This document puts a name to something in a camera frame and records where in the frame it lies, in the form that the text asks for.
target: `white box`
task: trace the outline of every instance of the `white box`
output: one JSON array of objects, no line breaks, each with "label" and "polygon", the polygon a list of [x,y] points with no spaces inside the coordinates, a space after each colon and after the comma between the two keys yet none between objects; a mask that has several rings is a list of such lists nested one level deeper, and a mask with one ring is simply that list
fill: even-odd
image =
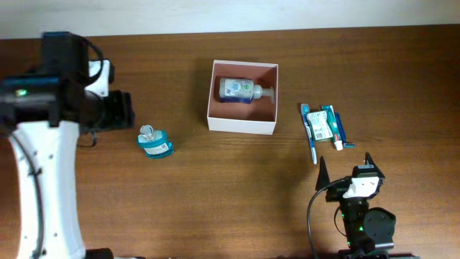
[{"label": "white box", "polygon": [[[262,88],[274,87],[275,103],[270,97],[251,104],[221,103],[220,78],[248,78]],[[278,110],[278,64],[215,60],[208,101],[209,130],[272,135]]]}]

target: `toothpaste cap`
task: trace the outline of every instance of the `toothpaste cap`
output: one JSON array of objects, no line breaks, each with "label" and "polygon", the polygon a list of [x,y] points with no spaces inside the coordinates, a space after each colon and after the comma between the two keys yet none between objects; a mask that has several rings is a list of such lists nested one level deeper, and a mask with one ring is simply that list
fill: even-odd
[{"label": "toothpaste cap", "polygon": [[344,149],[344,145],[342,144],[341,140],[337,140],[333,144],[336,146],[337,150],[343,150]]}]

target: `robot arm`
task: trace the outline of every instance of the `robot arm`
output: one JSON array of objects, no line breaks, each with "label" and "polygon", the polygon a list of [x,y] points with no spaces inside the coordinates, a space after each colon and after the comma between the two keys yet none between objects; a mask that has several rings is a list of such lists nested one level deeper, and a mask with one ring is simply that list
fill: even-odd
[{"label": "robot arm", "polygon": [[[88,59],[93,47],[99,60]],[[45,33],[42,65],[6,78],[1,126],[17,161],[21,203],[18,258],[86,256],[78,225],[75,149],[81,132],[132,127],[128,93],[109,91],[114,67],[69,32]]]}]

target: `teal toothpaste tube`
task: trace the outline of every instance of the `teal toothpaste tube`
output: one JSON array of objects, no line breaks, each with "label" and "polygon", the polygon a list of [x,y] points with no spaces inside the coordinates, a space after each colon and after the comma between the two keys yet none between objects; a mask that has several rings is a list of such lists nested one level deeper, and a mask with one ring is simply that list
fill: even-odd
[{"label": "teal toothpaste tube", "polygon": [[328,114],[327,122],[333,133],[333,144],[336,146],[337,150],[343,150],[344,144],[342,143],[339,127],[337,126],[336,117],[334,116],[334,108],[332,105],[323,105],[321,109]]}]

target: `green light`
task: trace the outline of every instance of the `green light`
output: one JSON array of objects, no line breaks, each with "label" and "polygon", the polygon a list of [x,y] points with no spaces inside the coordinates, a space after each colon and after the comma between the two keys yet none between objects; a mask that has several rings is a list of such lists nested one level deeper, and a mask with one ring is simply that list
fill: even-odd
[{"label": "green light", "polygon": [[26,94],[27,94],[27,90],[26,90],[26,89],[16,90],[16,96],[17,96],[17,97],[22,97],[22,96],[25,96]]}]

